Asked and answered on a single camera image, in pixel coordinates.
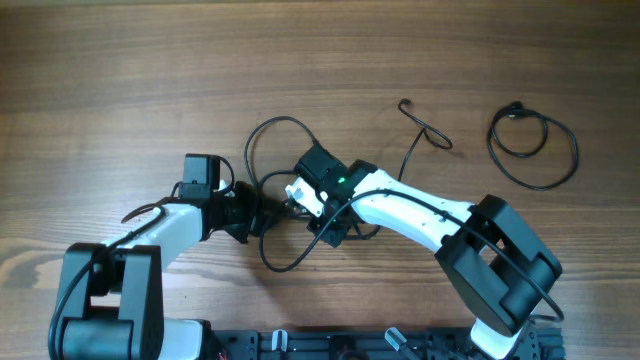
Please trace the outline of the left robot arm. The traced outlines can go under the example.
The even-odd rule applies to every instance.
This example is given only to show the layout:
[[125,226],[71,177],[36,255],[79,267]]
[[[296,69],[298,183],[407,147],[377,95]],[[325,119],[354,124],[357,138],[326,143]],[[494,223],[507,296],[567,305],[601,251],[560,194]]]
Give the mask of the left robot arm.
[[163,271],[223,230],[239,242],[255,223],[253,186],[220,179],[225,159],[188,154],[171,194],[126,215],[145,220],[118,238],[64,254],[48,330],[52,359],[226,359],[205,320],[164,315]]

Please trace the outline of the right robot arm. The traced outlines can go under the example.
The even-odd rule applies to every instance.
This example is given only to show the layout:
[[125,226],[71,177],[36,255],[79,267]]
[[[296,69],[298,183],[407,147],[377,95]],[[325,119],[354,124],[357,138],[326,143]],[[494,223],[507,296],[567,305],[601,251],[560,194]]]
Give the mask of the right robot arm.
[[376,165],[345,166],[320,145],[294,167],[285,192],[312,217],[317,239],[338,246],[357,222],[393,230],[430,250],[476,321],[475,348],[511,355],[562,273],[558,258],[503,199],[447,200],[402,183]]

